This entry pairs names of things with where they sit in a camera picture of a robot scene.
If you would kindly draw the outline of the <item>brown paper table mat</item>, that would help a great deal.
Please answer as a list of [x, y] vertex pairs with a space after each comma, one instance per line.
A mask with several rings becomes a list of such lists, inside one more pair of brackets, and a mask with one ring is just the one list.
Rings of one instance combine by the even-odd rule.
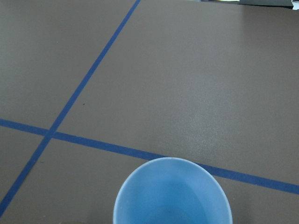
[[299, 221], [299, 13], [188, 0], [0, 3], [0, 221], [110, 224], [148, 160]]

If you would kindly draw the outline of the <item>light blue plastic cup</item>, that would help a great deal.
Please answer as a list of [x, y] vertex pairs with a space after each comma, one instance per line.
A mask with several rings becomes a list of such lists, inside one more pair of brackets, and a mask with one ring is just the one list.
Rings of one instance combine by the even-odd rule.
[[220, 184], [201, 166], [165, 157], [136, 168], [114, 204], [114, 224], [231, 224]]

